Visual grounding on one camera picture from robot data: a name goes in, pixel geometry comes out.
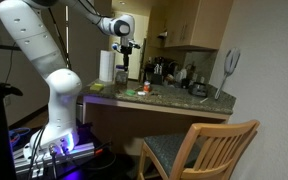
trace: chair backrest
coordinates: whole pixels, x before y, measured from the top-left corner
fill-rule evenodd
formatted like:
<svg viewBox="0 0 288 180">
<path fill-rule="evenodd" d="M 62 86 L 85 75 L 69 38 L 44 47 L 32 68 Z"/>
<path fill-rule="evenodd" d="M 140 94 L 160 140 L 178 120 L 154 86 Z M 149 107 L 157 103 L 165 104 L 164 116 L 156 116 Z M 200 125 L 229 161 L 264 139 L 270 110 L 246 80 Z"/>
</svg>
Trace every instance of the chair backrest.
<svg viewBox="0 0 288 180">
<path fill-rule="evenodd" d="M 192 124 L 174 161 L 169 179 L 229 179 L 241 154 L 256 134 L 259 121 L 241 124 Z M 194 166 L 185 163 L 193 145 L 201 143 Z"/>
</svg>

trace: kitchen cabinet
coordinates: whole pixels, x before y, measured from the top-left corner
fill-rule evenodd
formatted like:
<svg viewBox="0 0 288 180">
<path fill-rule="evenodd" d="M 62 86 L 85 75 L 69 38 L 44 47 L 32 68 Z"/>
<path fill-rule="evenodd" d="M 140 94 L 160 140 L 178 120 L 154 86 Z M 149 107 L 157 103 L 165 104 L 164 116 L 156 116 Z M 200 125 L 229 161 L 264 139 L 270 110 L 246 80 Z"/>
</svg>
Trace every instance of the kitchen cabinet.
<svg viewBox="0 0 288 180">
<path fill-rule="evenodd" d="M 166 7 L 152 7 L 150 12 L 148 30 L 147 30 L 147 44 L 150 47 L 162 48 L 164 41 L 158 38 L 158 35 L 166 29 Z"/>
<path fill-rule="evenodd" d="M 165 47 L 218 49 L 233 0 L 174 0 Z"/>
</svg>

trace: ceiling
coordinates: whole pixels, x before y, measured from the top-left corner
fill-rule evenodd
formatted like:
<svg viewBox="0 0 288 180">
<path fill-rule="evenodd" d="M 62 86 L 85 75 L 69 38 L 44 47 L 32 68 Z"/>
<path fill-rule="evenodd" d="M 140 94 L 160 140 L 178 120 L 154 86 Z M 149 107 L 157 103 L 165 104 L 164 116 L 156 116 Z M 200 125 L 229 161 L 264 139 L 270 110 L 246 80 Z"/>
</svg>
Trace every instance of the ceiling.
<svg viewBox="0 0 288 180">
<path fill-rule="evenodd" d="M 112 0 L 112 10 L 149 16 L 152 6 L 167 6 L 170 0 Z"/>
</svg>

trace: wooden chair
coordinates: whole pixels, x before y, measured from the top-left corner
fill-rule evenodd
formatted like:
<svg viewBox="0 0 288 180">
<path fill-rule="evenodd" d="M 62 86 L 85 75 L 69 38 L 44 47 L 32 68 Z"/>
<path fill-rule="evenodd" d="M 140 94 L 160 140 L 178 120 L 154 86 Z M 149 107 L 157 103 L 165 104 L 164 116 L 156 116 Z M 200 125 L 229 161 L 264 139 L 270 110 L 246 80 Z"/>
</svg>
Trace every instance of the wooden chair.
<svg viewBox="0 0 288 180">
<path fill-rule="evenodd" d="M 192 124 L 187 134 L 144 138 L 137 179 L 144 178 L 148 156 L 163 180 L 229 179 L 259 121 L 241 124 Z"/>
</svg>

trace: kitchen appliance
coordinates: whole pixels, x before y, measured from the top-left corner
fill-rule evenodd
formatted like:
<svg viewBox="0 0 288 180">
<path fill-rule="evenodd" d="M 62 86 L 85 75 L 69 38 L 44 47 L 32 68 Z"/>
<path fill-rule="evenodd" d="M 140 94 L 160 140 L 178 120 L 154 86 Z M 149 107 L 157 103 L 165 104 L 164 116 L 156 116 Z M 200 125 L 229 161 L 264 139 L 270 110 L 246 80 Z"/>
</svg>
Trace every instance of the kitchen appliance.
<svg viewBox="0 0 288 180">
<path fill-rule="evenodd" d="M 189 86 L 188 93 L 195 96 L 206 97 L 207 96 L 206 84 L 195 82 L 193 85 Z"/>
<path fill-rule="evenodd" d="M 228 51 L 226 55 L 226 59 L 225 59 L 225 64 L 224 64 L 224 78 L 223 78 L 220 88 L 218 88 L 216 91 L 215 99 L 218 99 L 218 97 L 220 96 L 220 93 L 221 93 L 221 90 L 223 88 L 226 78 L 230 76 L 231 74 L 233 74 L 236 68 L 237 62 L 240 58 L 240 55 L 241 55 L 241 51 L 238 48 L 232 48 Z"/>
</svg>

